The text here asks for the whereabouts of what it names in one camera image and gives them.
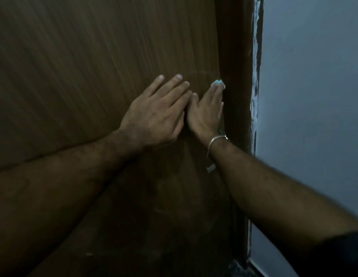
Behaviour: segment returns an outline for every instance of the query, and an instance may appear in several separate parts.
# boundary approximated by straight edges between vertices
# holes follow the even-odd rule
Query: dark sleeve
[[[311,251],[304,276],[358,276],[358,232],[331,238]]]

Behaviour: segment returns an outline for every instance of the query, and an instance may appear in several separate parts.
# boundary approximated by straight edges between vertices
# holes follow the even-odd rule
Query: wall
[[[358,216],[358,0],[265,0],[256,156]],[[251,256],[296,276],[255,227]]]

